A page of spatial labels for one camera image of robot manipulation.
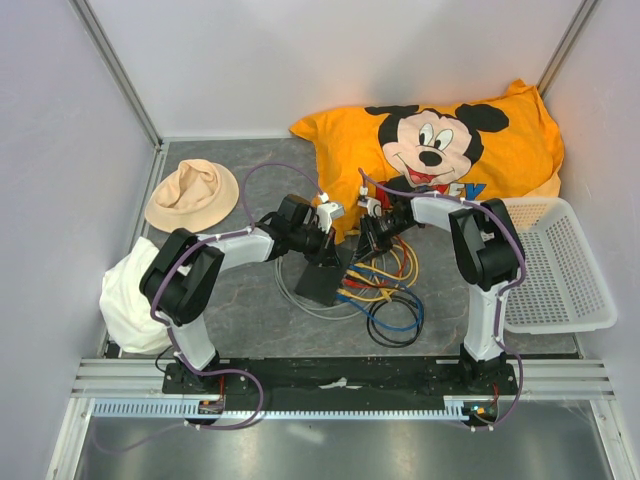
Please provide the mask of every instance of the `straw hat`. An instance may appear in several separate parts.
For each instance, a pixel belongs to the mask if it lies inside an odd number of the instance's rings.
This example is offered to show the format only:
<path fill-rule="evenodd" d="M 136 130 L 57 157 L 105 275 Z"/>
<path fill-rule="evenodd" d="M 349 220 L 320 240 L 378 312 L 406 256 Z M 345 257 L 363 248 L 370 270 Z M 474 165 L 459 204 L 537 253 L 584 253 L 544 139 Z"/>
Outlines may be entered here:
<path fill-rule="evenodd" d="M 145 218 L 164 232 L 199 232 L 221 222 L 238 202 L 238 182 L 222 165 L 183 160 L 153 191 Z"/>

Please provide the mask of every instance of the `black wire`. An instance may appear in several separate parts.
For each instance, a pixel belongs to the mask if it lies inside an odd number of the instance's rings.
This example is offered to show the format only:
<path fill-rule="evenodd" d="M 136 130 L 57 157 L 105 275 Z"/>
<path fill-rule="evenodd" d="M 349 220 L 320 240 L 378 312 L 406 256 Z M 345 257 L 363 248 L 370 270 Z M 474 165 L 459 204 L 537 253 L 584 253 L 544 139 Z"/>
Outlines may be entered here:
<path fill-rule="evenodd" d="M 371 338 L 371 340 L 373 340 L 375 343 L 377 343 L 380 346 L 387 347 L 387 348 L 406 348 L 409 345 L 414 344 L 416 340 L 418 340 L 418 337 L 420 337 L 420 333 L 422 333 L 422 327 L 424 325 L 424 318 L 420 318 L 418 316 L 418 312 L 417 312 L 418 305 L 414 301 L 409 300 L 396 293 L 390 295 L 390 300 L 391 302 L 398 302 L 404 305 L 409 309 L 409 311 L 413 315 L 413 318 L 418 325 L 416 326 L 415 332 L 412 335 L 412 337 L 409 338 L 408 340 L 394 340 L 392 338 L 389 338 L 386 335 L 384 335 L 380 330 L 378 330 L 378 327 L 376 326 L 375 322 L 373 322 L 369 317 L 367 317 L 367 333 L 369 334 L 369 337 Z M 386 300 L 379 300 L 375 302 L 373 305 L 371 305 L 371 307 L 369 308 L 369 313 L 371 314 L 371 316 L 375 317 L 376 313 L 382 307 L 388 304 L 389 302 L 387 302 Z M 375 332 L 380 338 L 385 340 L 387 343 L 376 338 L 373 332 Z"/>
<path fill-rule="evenodd" d="M 160 360 L 160 358 L 162 357 L 162 355 L 164 355 L 165 353 L 167 353 L 169 351 L 169 349 L 171 349 L 173 347 L 173 345 L 169 345 L 167 348 L 165 348 L 163 351 L 161 351 L 158 356 L 156 357 L 155 361 L 153 362 L 153 364 L 156 366 L 156 368 L 158 370 L 160 370 L 162 373 L 167 373 L 166 370 L 163 370 L 160 368 L 160 365 L 158 365 L 158 361 Z"/>

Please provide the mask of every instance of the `white plastic basket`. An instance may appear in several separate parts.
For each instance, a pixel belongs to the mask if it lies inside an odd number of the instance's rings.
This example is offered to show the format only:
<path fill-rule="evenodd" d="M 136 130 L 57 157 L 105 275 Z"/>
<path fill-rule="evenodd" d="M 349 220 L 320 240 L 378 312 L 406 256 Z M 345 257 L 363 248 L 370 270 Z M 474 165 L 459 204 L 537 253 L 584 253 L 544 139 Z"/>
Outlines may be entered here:
<path fill-rule="evenodd" d="M 543 334 L 611 327 L 616 309 L 571 206 L 560 198 L 504 202 L 527 259 L 527 278 L 507 300 L 505 328 Z"/>

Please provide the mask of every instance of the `orange mickey mouse bag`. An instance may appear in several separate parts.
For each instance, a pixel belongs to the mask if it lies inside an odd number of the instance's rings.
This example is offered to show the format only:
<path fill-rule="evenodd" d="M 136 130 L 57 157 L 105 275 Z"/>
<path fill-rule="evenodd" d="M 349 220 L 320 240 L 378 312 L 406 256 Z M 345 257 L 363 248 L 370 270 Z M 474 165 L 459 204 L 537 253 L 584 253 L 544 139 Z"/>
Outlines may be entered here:
<path fill-rule="evenodd" d="M 536 87 L 522 80 L 501 97 L 449 107 L 337 108 L 303 118 L 291 132 L 314 143 L 319 184 L 345 207 L 334 222 L 337 242 L 364 213 L 356 205 L 358 168 L 378 182 L 404 176 L 410 187 L 469 200 L 560 191 L 560 131 Z"/>

